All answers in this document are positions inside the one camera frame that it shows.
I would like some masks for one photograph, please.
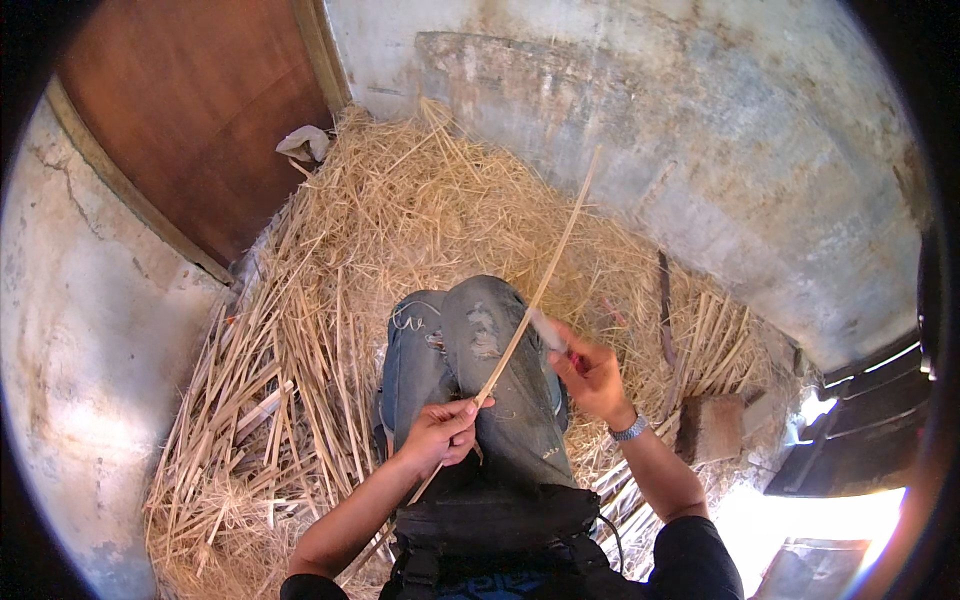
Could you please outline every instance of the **person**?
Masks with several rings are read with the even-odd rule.
[[[703,487],[625,397],[611,349],[554,322],[583,356],[578,370],[528,327],[494,397],[474,407],[472,396],[525,310],[517,291],[492,276],[471,277],[448,292],[416,292],[396,307],[375,410],[396,451],[303,534],[283,600],[346,598],[333,579],[391,514],[399,554],[381,599],[742,600]],[[598,497],[577,489],[564,451],[564,387],[583,412],[609,425],[643,497],[665,523],[647,583],[612,570],[590,538]],[[406,506],[437,464],[444,467],[423,497]]]

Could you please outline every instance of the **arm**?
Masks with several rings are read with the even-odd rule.
[[[492,398],[484,402],[484,408],[492,405]],[[476,438],[476,416],[472,398],[424,406],[403,448],[306,530],[290,557],[287,576],[339,575],[414,485],[438,463],[456,465],[467,456]]]
[[[554,326],[570,349],[584,357],[587,369],[577,373],[573,363],[558,352],[550,364],[581,409],[605,420],[613,431],[624,431],[636,420],[634,405],[623,394],[623,382],[613,350],[584,342],[560,323]],[[696,473],[668,448],[651,429],[620,443],[636,486],[657,516],[668,523],[681,516],[708,518],[707,498]]]

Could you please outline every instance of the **weathered wall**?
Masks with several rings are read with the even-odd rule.
[[[593,198],[824,371],[914,324],[926,194],[894,90],[833,0],[326,0],[353,98],[418,92]]]
[[[4,424],[36,503],[104,598],[153,598],[143,493],[225,288],[161,242],[41,101],[0,224]]]

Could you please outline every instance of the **sleeve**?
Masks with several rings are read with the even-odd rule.
[[[340,586],[321,575],[301,573],[280,586],[280,600],[348,600]]]
[[[663,526],[648,581],[658,597],[743,600],[740,573],[717,528],[702,516],[682,516]]]

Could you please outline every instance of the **knee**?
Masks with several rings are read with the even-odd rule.
[[[425,302],[431,306],[436,305],[435,307],[440,309],[440,305],[444,302],[445,295],[446,292],[438,290],[417,290],[416,292],[407,294],[403,300],[396,304],[396,308],[401,308],[413,302]]]
[[[420,317],[422,319],[431,319],[434,315],[439,317],[441,307],[444,305],[445,296],[446,292],[438,290],[418,290],[409,294],[394,307],[394,312],[390,316],[390,322],[393,323],[395,317],[400,314],[407,317]]]
[[[453,286],[453,289],[450,290],[450,294],[455,294],[457,296],[464,295],[471,298],[477,296],[487,296],[495,298],[506,297],[517,297],[519,294],[514,289],[514,286],[510,285],[500,277],[495,277],[492,275],[475,275],[473,277],[464,279],[457,285]]]

